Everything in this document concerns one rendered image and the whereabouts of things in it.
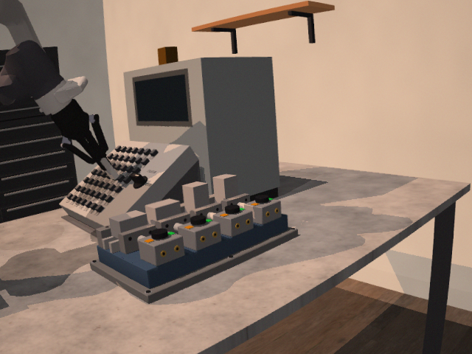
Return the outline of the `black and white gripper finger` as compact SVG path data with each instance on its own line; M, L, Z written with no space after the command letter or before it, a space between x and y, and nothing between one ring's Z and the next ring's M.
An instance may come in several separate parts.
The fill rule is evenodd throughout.
M96 152L101 157L101 159L103 159L105 161L105 163L110 167L110 169L113 171L115 176L118 177L119 176L118 173L111 166L111 163L110 163L110 161L108 160L108 158L106 157L106 154L105 154L106 151L108 150L108 145L107 145L105 137L103 135L103 131L100 127L99 115L98 114L89 115L89 122L92 125L92 128L94 130L94 133L95 133L95 136L97 138L98 143L95 140L95 138L92 136L92 133L89 130L87 124L84 121L81 121L80 126L82 127L82 129L86 133L84 135L84 137L86 138L88 143L94 148L94 150L96 150Z
M105 163L103 159L98 155L98 153L94 150L94 148L86 141L86 138L82 135L82 133L77 129L73 128L72 130L74 134L79 138L77 142L85 149L85 151L90 155L86 155L83 151L76 148L74 145L71 145L71 142L68 138L63 137L62 143L60 143L61 148L65 148L73 152L76 156L80 157L82 160L89 164L97 163L102 170L104 170L110 179L116 180L117 177L110 169L110 167Z

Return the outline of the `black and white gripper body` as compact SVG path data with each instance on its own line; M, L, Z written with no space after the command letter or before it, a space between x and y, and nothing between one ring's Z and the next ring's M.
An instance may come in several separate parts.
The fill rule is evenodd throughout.
M68 139L79 140L72 131L73 128L77 128L83 136L86 134L80 126L81 121L84 121L89 128L89 115L83 111L76 99L72 99L65 108L51 115L51 119L60 129L62 137Z

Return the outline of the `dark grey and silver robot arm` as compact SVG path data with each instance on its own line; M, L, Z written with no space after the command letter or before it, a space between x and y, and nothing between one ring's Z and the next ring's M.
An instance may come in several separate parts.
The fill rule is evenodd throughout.
M8 28L16 45L6 54L0 72L3 105L18 108L33 97L41 113L53 115L83 92L87 78L64 80L41 46L19 0L0 0L0 24Z

